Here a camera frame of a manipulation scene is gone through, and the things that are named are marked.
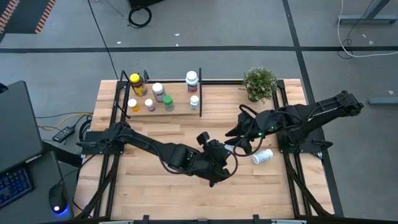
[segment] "plant pot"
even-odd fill
[[[249,95],[248,95],[248,98],[249,98],[250,102],[253,102],[253,103],[258,102],[257,99],[252,99],[252,98],[249,97]]]

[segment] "keyboard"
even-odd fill
[[[31,190],[33,186],[24,166],[0,174],[0,208],[9,205]]]

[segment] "white cable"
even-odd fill
[[[343,14],[343,6],[344,6],[344,0],[341,0],[341,11],[340,11],[340,15],[338,17],[338,23],[337,23],[337,36],[338,36],[338,41],[340,42],[340,45],[343,48],[343,50],[346,52],[346,54],[348,54],[351,57],[372,57],[372,56],[387,56],[387,55],[398,54],[398,52],[391,52],[391,53],[387,53],[387,54],[372,54],[372,55],[352,55],[352,54],[348,53],[348,51],[343,46],[343,43],[341,42],[341,39],[340,39],[340,17]]]

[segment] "yellow bottle cap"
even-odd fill
[[[136,74],[136,73],[130,75],[130,82],[132,82],[132,83],[137,83],[137,82],[139,82],[139,75]]]

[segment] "computer mouse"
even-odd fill
[[[61,183],[51,187],[49,191],[49,203],[53,213],[59,214],[65,211],[68,202],[63,193],[63,185]]]

